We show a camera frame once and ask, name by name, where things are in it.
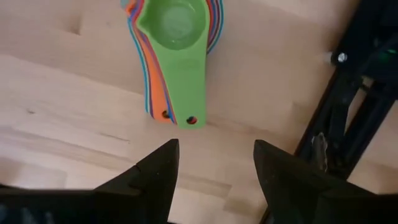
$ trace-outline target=stacked measuring spoons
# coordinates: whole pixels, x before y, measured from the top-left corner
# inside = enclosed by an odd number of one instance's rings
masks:
[[[206,54],[223,28],[222,0],[122,0],[145,82],[145,109],[181,128],[206,121]]]

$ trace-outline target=green measuring spoon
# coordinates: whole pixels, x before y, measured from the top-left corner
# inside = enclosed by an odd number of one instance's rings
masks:
[[[137,28],[159,61],[177,125],[206,123],[205,68],[210,12],[205,0],[145,0]]]

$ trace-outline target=screw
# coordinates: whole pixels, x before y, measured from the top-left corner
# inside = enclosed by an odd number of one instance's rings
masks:
[[[343,62],[347,61],[347,58],[348,58],[348,56],[347,56],[346,54],[340,53],[340,54],[338,55],[337,60],[338,60],[340,63],[343,63]]]

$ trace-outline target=wooden surface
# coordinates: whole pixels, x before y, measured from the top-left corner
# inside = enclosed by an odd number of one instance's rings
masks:
[[[2,0],[0,182],[93,188],[179,138],[170,220],[257,223],[266,202],[254,140],[295,149],[333,72],[325,55],[357,3],[224,0],[223,35],[207,61],[208,122],[187,131],[145,114],[118,1]],[[397,117],[395,106],[350,181],[398,191]]]

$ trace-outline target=ring hole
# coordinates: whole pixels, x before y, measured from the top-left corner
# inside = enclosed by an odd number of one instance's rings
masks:
[[[198,118],[191,116],[187,119],[188,124],[196,124],[198,122]]]
[[[167,111],[163,111],[163,112],[162,112],[162,116],[163,116],[164,118],[166,118],[166,119],[169,119],[169,118],[170,118],[169,112],[167,112]]]

